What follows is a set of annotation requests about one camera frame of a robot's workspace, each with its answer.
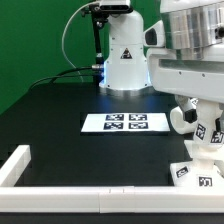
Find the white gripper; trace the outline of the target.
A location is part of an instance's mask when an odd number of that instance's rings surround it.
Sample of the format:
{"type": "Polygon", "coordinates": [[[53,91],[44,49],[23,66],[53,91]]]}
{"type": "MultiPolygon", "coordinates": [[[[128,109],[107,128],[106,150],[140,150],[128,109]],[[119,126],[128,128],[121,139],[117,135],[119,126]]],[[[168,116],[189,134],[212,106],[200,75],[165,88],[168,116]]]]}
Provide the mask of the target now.
{"type": "MultiPolygon", "coordinates": [[[[189,97],[224,103],[224,46],[206,47],[203,53],[202,60],[179,60],[174,50],[150,48],[147,51],[154,89],[175,94],[183,120],[188,123],[197,120],[196,109],[189,97]]],[[[218,132],[224,132],[223,109],[220,109],[215,124],[218,132]]]]}

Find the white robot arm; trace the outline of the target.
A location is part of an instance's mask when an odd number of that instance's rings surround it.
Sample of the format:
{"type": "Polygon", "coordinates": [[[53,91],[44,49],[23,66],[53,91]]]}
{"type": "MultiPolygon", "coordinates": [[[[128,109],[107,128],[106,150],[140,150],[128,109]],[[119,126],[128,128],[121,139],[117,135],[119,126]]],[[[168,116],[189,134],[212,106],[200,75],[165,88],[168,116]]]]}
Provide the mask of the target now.
{"type": "Polygon", "coordinates": [[[202,120],[190,99],[204,100],[208,120],[224,131],[224,0],[161,0],[148,29],[130,0],[100,0],[99,8],[110,24],[104,88],[174,94],[189,123],[202,120]]]}

